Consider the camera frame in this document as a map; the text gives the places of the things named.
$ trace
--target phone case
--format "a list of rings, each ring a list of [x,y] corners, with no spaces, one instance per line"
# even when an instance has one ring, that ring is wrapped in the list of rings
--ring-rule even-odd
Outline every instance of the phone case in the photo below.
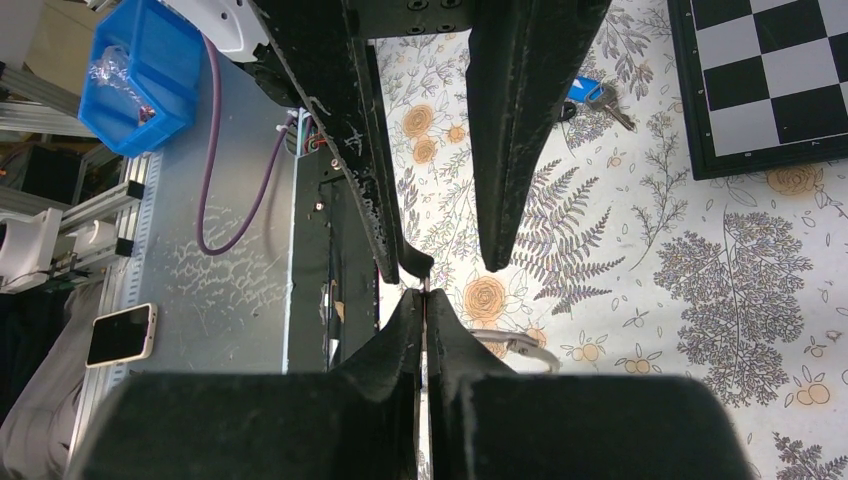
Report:
[[[147,358],[147,357],[150,356],[150,354],[153,352],[153,340],[156,338],[156,319],[157,319],[158,313],[159,313],[155,304],[145,303],[145,304],[142,304],[142,305],[136,305],[135,307],[125,308],[123,310],[119,310],[117,312],[110,313],[108,315],[103,315],[102,317],[95,318],[94,322],[92,322],[92,325],[96,324],[100,320],[104,320],[104,319],[107,319],[107,318],[110,318],[110,317],[114,317],[115,315],[120,315],[120,314],[123,314],[123,313],[126,313],[126,312],[131,312],[133,310],[138,310],[138,309],[141,309],[141,308],[149,308],[150,309],[149,312],[148,312],[148,315],[147,315],[147,335],[144,339],[144,348],[142,349],[141,353],[138,354],[138,355],[134,355],[132,357],[119,358],[119,359],[116,359],[116,360],[110,360],[108,362],[99,362],[99,363],[94,363],[94,364],[89,364],[88,358],[86,358],[86,362],[85,362],[86,368],[97,368],[97,367],[105,367],[105,366],[108,366],[108,365],[116,365],[116,364],[119,364],[119,363],[131,362],[133,360],[141,360],[141,359],[144,359],[144,358]]]

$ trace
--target key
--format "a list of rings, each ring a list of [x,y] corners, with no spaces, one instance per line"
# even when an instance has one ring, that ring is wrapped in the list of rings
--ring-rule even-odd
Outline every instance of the key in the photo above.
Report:
[[[595,91],[600,89],[600,95],[595,95]],[[612,85],[599,84],[593,88],[586,96],[586,105],[594,111],[604,110],[622,124],[624,128],[631,132],[636,130],[636,124],[630,117],[618,109],[618,94]]]
[[[592,80],[591,78],[576,77],[571,84],[571,88],[568,89],[566,97],[571,101],[584,103],[586,97],[589,96],[589,92],[597,87],[599,83],[601,82]]]

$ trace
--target white robot part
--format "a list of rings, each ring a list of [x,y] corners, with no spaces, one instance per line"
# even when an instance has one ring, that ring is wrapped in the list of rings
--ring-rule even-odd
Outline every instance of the white robot part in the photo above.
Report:
[[[218,47],[230,60],[255,62],[258,45],[268,36],[247,0],[163,0]]]
[[[18,293],[47,281],[62,212],[49,208],[31,219],[2,220],[0,293]]]
[[[108,245],[115,239],[116,233],[117,229],[111,223],[95,220],[68,236],[76,238],[74,253],[82,257]]]

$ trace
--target black square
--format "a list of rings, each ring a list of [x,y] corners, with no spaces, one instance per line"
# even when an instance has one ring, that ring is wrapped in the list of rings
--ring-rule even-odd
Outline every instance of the black square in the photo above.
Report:
[[[848,111],[839,85],[772,98],[780,143],[848,133]]]
[[[754,24],[761,53],[827,37],[818,0],[797,0],[755,13]]]
[[[763,58],[760,56],[704,70],[704,84],[710,110],[769,98]]]
[[[705,28],[729,22],[751,14],[749,0],[692,0],[695,28]]]
[[[830,37],[830,51],[840,82],[848,82],[848,33]]]

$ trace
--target table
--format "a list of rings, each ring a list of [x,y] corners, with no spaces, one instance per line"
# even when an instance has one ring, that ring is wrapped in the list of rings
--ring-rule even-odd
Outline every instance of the table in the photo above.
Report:
[[[693,181],[670,35],[664,0],[613,1],[581,75],[616,85],[637,132],[582,106],[554,128],[497,273],[477,246],[467,33],[377,41],[404,233],[469,327],[526,332],[564,374],[699,378],[755,478],[801,478],[781,456],[818,445],[812,469],[848,455],[848,163]],[[380,292],[388,318],[400,289]]]
[[[211,116],[208,61],[204,69],[195,125],[130,162],[130,176],[148,178],[141,209],[131,214],[142,238],[132,259],[107,276],[101,302],[101,313],[157,304],[154,352],[129,368],[86,373],[72,451],[96,405],[128,374],[284,370],[295,161],[281,151],[262,207],[233,250],[215,258],[198,250],[195,220]],[[226,242],[250,208],[277,137],[274,127],[287,115],[223,57],[221,72],[221,134],[205,222],[212,246]],[[121,233],[132,238],[133,230]]]

